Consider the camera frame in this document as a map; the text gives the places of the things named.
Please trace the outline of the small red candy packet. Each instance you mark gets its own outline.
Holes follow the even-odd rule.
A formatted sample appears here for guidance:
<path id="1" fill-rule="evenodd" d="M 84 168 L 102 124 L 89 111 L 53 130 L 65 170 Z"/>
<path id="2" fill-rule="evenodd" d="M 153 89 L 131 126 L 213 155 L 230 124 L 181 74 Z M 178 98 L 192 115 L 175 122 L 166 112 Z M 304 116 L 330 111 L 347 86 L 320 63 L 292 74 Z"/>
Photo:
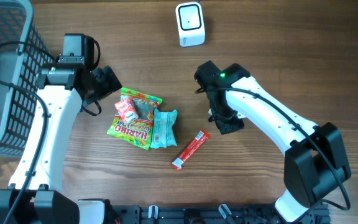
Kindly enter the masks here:
<path id="1" fill-rule="evenodd" d="M 139 118 L 135 109 L 134 100 L 131 96 L 125 97 L 114 104 L 117 112 L 125 125 L 128 125 Z"/>

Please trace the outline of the red snack packet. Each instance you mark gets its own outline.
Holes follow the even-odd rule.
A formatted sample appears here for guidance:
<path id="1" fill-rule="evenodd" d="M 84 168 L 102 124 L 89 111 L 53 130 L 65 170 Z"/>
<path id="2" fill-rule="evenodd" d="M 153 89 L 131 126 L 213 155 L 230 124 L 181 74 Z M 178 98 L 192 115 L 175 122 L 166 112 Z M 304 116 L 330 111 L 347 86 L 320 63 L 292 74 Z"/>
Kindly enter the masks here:
<path id="1" fill-rule="evenodd" d="M 210 134 L 200 130 L 195 138 L 187 145 L 181 154 L 172 162 L 176 170 L 182 170 L 183 164 L 209 139 Z"/>

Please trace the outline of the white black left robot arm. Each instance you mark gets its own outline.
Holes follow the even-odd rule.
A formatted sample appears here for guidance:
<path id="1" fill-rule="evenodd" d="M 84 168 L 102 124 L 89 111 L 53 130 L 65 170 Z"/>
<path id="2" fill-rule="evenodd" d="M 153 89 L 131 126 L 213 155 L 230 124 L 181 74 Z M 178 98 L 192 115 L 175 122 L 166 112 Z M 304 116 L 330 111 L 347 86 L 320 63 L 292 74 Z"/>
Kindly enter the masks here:
<path id="1" fill-rule="evenodd" d="M 80 111 L 119 90 L 111 67 L 47 63 L 38 73 L 38 103 L 21 162 L 0 189 L 0 223 L 117 223 L 108 199 L 77 202 L 62 194 L 63 162 Z"/>

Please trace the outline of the colourful candy bag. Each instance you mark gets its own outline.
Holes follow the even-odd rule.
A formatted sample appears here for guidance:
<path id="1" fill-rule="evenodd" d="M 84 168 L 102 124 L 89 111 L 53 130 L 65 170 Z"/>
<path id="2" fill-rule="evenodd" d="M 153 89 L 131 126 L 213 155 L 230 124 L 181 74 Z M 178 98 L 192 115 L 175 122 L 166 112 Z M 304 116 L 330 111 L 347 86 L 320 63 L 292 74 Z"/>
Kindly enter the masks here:
<path id="1" fill-rule="evenodd" d="M 121 99 L 128 96 L 133 98 L 139 118 L 125 125 L 117 112 L 107 134 L 149 150 L 154 128 L 154 110 L 162 104 L 163 100 L 156 96 L 122 87 Z"/>

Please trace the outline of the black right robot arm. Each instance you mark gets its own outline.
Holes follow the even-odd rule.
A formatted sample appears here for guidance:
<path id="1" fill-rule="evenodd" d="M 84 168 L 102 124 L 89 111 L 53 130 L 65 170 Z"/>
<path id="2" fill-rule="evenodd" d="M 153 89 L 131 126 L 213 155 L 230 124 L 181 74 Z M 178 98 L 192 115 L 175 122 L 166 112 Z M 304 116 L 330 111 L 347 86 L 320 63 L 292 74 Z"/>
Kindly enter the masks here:
<path id="1" fill-rule="evenodd" d="M 287 222 L 296 222 L 327 194 L 340 189 L 351 205 L 343 183 L 351 177 L 340 130 L 332 123 L 322 126 L 307 120 L 267 93 L 244 67 L 234 63 L 220 70 L 212 61 L 195 73 L 200 91 L 210 105 L 209 121 L 221 134 L 244 128 L 248 118 L 262 130 L 284 156 L 284 194 L 275 202 L 275 211 Z"/>

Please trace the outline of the teal snack pouch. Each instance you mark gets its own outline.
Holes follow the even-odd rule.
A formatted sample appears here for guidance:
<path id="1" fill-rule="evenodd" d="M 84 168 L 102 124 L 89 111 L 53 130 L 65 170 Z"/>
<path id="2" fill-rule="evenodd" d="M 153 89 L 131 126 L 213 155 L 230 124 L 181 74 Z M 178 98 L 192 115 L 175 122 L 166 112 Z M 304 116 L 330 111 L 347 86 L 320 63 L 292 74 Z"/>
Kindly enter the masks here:
<path id="1" fill-rule="evenodd" d="M 173 125 L 177 120 L 178 111 L 163 112 L 154 110 L 154 129 L 150 147 L 158 149 L 176 146 L 177 142 L 173 133 Z"/>

